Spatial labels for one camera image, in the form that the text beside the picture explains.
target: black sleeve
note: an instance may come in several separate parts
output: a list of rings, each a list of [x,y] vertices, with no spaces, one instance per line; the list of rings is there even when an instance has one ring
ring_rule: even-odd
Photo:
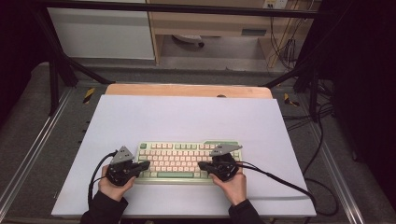
[[[264,223],[256,209],[250,203],[248,199],[243,202],[237,204],[236,206],[231,206],[228,209],[228,213],[230,214],[231,221],[233,224],[262,224]]]
[[[120,202],[107,197],[98,191],[90,204],[90,210],[82,215],[81,224],[117,224],[128,202],[122,198]]]

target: gray gripper bracket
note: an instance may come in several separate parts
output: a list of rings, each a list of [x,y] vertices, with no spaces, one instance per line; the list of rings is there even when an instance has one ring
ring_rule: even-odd
[[[210,153],[209,156],[222,156],[229,152],[235,151],[242,148],[242,146],[231,145],[231,144],[218,144]]]
[[[127,147],[121,147],[117,154],[113,157],[110,164],[117,164],[124,161],[131,161],[134,159],[134,155],[128,150]]]

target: desk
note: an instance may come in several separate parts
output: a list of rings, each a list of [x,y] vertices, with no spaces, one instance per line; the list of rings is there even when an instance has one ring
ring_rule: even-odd
[[[242,97],[247,97],[246,92],[250,91],[257,94],[255,98],[236,98],[236,90],[241,90]],[[235,98],[209,97],[219,94]],[[277,102],[267,89],[113,84],[96,108],[52,214],[81,216],[88,209],[87,187],[99,160],[121,146],[135,154],[138,142],[153,138],[192,142],[237,139],[244,146],[244,161],[306,189]],[[246,170],[245,174],[247,196],[261,216],[316,214],[303,194],[259,173]],[[125,198],[130,202],[125,217],[228,216],[227,199],[212,185],[136,184]]]

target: green keyboard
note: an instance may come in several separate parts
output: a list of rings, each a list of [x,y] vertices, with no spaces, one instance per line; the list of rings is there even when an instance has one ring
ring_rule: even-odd
[[[205,142],[142,142],[136,160],[150,161],[150,167],[136,179],[138,184],[211,184],[206,171],[201,171],[198,161],[212,161],[209,156],[218,144],[238,145],[236,141]],[[241,150],[231,152],[241,161]]]

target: human hand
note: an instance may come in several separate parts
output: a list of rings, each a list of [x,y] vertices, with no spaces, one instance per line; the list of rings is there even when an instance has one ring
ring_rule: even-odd
[[[102,176],[106,176],[108,165],[102,167]],[[113,185],[106,177],[99,180],[99,190],[114,201],[120,202],[123,194],[134,185],[136,176],[132,177],[124,186]]]
[[[239,167],[238,172],[232,179],[225,182],[222,182],[213,174],[209,176],[212,177],[213,183],[224,191],[225,196],[233,206],[247,199],[247,177],[242,173],[242,167]]]

